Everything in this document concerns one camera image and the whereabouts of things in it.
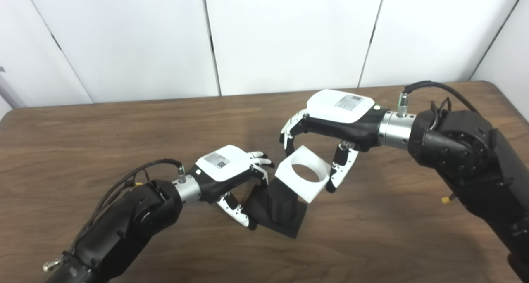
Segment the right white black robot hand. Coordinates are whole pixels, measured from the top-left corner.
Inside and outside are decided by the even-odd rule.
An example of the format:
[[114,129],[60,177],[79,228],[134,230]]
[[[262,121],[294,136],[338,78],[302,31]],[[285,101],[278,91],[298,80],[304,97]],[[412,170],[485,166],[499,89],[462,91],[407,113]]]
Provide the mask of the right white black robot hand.
[[326,184],[326,190],[334,193],[358,153],[381,146],[379,127],[388,110],[369,97],[322,90],[310,97],[306,109],[287,120],[280,131],[279,142],[289,156],[294,152],[293,142],[299,134],[317,133],[339,139]]

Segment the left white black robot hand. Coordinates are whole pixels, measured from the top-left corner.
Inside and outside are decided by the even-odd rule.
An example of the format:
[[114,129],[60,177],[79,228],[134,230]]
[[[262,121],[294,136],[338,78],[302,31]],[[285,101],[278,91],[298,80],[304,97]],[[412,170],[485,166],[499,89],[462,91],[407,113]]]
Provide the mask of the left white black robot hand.
[[216,203],[243,227],[255,230],[257,222],[245,211],[232,190],[251,179],[259,179],[261,187],[267,187],[266,166],[275,168],[266,153],[246,152],[237,146],[226,145],[200,157],[173,183],[184,205],[195,201]]

